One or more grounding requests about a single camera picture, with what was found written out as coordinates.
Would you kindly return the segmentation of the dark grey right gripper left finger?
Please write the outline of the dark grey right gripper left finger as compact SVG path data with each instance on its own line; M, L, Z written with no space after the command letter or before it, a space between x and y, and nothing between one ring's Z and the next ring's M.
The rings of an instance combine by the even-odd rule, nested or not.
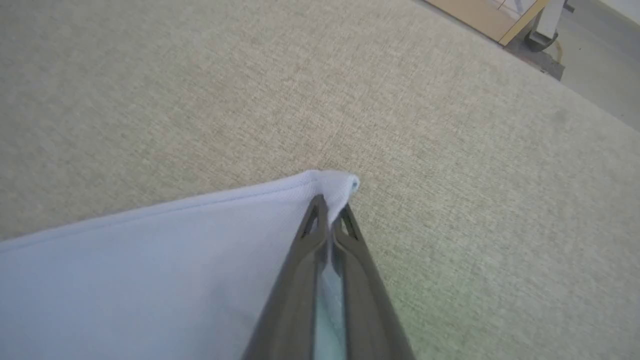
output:
M314 360L318 282L327 263L329 208L314 196L302 217L242 360Z

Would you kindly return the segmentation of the light blue garment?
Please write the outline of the light blue garment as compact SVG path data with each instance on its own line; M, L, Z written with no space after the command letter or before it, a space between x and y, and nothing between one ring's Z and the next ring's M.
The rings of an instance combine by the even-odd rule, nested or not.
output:
M0 243L0 360L238 360L312 198L343 171L128 210Z

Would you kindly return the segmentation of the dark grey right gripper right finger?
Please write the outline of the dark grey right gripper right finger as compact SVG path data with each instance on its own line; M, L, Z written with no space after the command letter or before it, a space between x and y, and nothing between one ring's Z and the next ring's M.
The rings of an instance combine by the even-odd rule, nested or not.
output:
M333 268L342 280L346 360L416 360L349 205L333 223Z

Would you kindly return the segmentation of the lemon print tile panel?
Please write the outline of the lemon print tile panel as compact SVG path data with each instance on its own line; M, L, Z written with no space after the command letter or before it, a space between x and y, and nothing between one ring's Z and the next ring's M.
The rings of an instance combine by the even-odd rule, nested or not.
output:
M423 0L505 46L550 0Z

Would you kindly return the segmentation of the grey fabric sofa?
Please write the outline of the grey fabric sofa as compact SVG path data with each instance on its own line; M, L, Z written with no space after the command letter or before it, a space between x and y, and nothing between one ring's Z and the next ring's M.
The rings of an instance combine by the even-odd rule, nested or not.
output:
M0 241L311 169L417 358L640 360L640 132L416 0L0 0Z

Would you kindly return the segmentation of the grey metal panel stand leg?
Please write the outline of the grey metal panel stand leg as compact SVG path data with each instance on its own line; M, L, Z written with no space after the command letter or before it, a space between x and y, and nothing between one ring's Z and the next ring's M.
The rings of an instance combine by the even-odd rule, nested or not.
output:
M569 0L548 0L525 35L523 42L530 51L542 52L555 42L558 38L558 23L564 10L574 13L575 7L569 4Z

